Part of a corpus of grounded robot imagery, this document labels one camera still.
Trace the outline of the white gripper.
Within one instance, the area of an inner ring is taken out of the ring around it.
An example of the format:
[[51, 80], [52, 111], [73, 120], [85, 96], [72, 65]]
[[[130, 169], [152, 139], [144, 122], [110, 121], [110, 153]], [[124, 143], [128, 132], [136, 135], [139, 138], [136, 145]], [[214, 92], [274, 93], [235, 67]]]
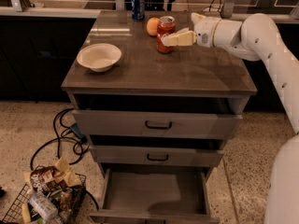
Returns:
[[221, 18], [207, 17], [193, 12], [191, 15], [193, 31], [183, 28], [171, 35], [163, 35], [161, 41], [164, 46], [192, 46], [195, 42], [206, 48], [213, 47], [213, 37]]

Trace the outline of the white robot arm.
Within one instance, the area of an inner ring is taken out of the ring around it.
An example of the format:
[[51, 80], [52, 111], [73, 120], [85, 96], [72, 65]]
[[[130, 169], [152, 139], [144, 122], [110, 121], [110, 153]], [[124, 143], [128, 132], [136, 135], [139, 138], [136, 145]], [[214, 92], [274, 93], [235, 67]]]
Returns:
[[266, 14], [229, 21], [193, 12], [191, 19], [192, 30], [164, 34], [162, 43], [220, 48], [247, 61], [263, 62], [295, 132], [275, 157], [263, 224], [299, 224], [299, 61]]

